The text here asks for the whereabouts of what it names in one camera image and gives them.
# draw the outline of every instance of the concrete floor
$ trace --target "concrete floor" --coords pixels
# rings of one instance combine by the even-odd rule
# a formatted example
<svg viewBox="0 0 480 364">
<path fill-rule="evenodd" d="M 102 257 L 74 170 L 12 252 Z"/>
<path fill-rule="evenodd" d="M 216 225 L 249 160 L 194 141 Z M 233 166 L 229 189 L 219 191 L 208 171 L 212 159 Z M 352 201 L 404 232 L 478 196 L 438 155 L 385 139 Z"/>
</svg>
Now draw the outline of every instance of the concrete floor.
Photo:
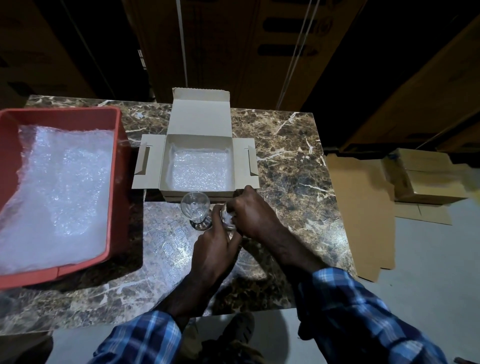
<svg viewBox="0 0 480 364">
<path fill-rule="evenodd" d="M 401 319 L 456 356 L 480 362 L 480 206 L 449 207 L 453 225 L 396 218 L 396 266 L 377 283 L 363 281 Z M 313 340 L 298 338 L 295 309 L 254 313 L 251 344 L 269 363 L 325 363 Z M 198 321 L 202 339 L 216 339 L 226 316 Z M 48 364 L 87 362 L 112 327 L 56 330 Z"/>
</svg>

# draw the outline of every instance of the person's left hand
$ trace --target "person's left hand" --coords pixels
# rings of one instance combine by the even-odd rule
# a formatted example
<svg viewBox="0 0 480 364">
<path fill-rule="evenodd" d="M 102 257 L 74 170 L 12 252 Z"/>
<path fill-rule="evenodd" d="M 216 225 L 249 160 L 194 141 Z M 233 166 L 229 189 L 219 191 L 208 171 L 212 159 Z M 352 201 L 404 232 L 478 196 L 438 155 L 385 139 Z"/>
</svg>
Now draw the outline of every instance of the person's left hand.
<svg viewBox="0 0 480 364">
<path fill-rule="evenodd" d="M 221 205 L 212 211 L 212 227 L 200 235 L 193 246 L 190 274 L 211 287 L 235 259 L 242 236 L 235 231 L 230 240 L 220 218 Z"/>
</svg>

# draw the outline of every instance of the foot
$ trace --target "foot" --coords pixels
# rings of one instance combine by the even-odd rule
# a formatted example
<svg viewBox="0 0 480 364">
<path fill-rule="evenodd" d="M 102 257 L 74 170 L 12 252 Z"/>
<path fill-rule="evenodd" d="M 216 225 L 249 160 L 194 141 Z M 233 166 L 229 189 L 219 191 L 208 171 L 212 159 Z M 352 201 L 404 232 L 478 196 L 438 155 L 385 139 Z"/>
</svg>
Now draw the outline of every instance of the foot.
<svg viewBox="0 0 480 364">
<path fill-rule="evenodd" d="M 242 312 L 236 314 L 228 323 L 219 340 L 231 342 L 238 340 L 244 344 L 248 344 L 255 330 L 255 319 L 251 312 Z"/>
</svg>

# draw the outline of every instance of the rolled-up sleeve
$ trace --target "rolled-up sleeve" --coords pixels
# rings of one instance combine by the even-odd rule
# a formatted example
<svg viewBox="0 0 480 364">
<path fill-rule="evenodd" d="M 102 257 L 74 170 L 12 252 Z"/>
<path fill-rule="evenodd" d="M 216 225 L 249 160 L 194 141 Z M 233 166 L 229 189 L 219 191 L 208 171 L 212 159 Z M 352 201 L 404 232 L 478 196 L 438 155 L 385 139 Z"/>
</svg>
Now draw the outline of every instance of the rolled-up sleeve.
<svg viewBox="0 0 480 364">
<path fill-rule="evenodd" d="M 169 364 L 181 342 L 173 318 L 160 311 L 142 314 L 115 326 L 94 352 L 90 364 Z"/>
<path fill-rule="evenodd" d="M 339 268 L 315 272 L 298 285 L 299 335 L 314 338 L 329 364 L 447 363 L 423 333 L 400 320 L 386 304 Z"/>
</svg>

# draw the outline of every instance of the table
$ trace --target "table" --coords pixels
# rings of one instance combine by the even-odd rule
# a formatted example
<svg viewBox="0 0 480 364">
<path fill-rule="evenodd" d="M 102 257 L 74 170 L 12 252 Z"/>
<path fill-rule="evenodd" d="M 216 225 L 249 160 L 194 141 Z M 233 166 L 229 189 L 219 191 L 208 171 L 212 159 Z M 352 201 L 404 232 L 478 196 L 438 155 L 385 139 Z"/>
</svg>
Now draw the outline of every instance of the table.
<svg viewBox="0 0 480 364">
<path fill-rule="evenodd" d="M 117 106 L 132 147 L 166 134 L 171 105 L 31 96 L 26 107 Z M 356 276 L 319 135 L 310 113 L 231 109 L 233 137 L 256 141 L 259 194 L 280 221 L 324 261 Z M 128 253 L 64 279 L 0 292 L 0 334 L 119 324 L 150 310 L 190 270 L 200 232 L 178 204 L 132 190 Z M 238 260 L 204 315 L 294 307 L 272 256 L 244 240 Z"/>
</svg>

